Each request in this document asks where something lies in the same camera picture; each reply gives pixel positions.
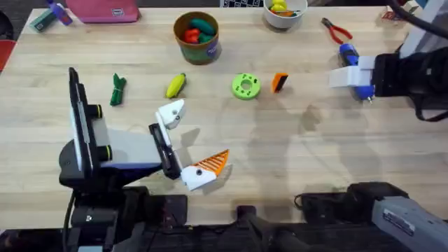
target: cup of toy vegetables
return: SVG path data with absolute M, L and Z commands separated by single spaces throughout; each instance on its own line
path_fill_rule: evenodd
M 194 11 L 178 17 L 174 35 L 183 57 L 191 64 L 208 64 L 218 56 L 218 23 L 207 13 Z

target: white bowl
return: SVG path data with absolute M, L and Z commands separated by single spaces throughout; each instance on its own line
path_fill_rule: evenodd
M 265 0 L 265 19 L 268 21 L 273 27 L 280 29 L 288 29 L 291 28 L 295 23 L 299 22 L 300 18 L 302 18 L 303 13 L 307 11 L 308 2 L 307 0 L 286 0 L 286 4 L 288 5 L 289 11 L 300 11 L 297 13 L 295 17 L 282 17 L 277 14 L 273 14 L 269 8 L 272 5 L 272 0 Z

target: label sticker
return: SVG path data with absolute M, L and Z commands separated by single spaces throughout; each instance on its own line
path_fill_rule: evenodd
M 394 226 L 401 229 L 409 236 L 414 236 L 415 226 L 411 224 L 409 221 L 405 220 L 404 218 L 401 218 L 398 215 L 394 214 L 393 212 L 389 211 L 388 209 L 385 209 L 383 211 L 383 219 L 385 221 L 392 223 Z
M 121 8 L 112 9 L 112 15 L 114 15 L 116 17 L 122 16 L 122 15 L 125 15 L 125 11 Z
M 210 43 L 209 47 L 207 48 L 207 56 L 209 56 L 210 58 L 214 58 L 217 49 L 218 49 L 218 40 L 215 40 L 214 42 Z

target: pink pouch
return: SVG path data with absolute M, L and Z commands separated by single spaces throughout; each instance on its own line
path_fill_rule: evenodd
M 71 12 L 84 23 L 136 22 L 135 0 L 66 0 Z

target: yellow toy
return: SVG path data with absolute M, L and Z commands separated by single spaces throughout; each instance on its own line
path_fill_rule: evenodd
M 274 4 L 271 7 L 271 11 L 286 11 L 286 8 L 284 8 L 282 5 L 280 4 Z
M 285 9 L 288 8 L 288 6 L 286 5 L 285 0 L 273 0 L 273 1 L 272 1 L 272 5 L 273 5 L 273 6 L 274 6 L 274 5 L 280 5 L 280 6 L 283 6 L 283 8 L 285 8 Z
M 174 77 L 174 79 L 169 84 L 166 97 L 167 98 L 177 97 L 177 95 L 182 91 L 186 83 L 187 83 L 186 75 L 184 73 L 181 73 L 176 77 Z

